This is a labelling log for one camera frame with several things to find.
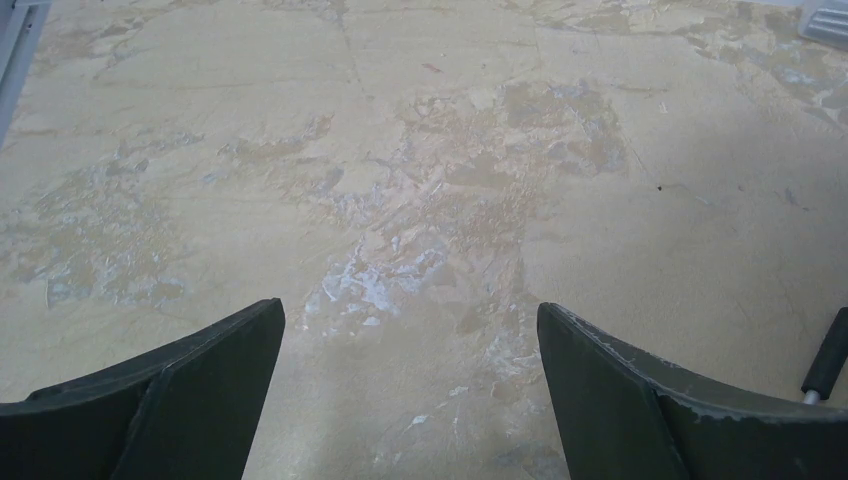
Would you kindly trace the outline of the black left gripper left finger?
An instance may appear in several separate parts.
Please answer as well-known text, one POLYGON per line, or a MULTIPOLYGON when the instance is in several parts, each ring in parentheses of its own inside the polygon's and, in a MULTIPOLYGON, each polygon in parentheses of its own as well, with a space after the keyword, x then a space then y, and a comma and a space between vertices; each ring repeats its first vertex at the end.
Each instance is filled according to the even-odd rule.
POLYGON ((285 314, 258 301, 191 335, 1 407, 5 479, 238 479, 285 314))

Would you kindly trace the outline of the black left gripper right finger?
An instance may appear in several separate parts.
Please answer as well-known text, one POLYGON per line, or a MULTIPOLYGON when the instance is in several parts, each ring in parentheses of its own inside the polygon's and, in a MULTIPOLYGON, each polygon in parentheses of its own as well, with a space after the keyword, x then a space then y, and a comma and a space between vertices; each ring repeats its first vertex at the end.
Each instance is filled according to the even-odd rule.
POLYGON ((574 479, 843 479, 847 413, 754 393, 624 342, 555 303, 537 310, 574 479))

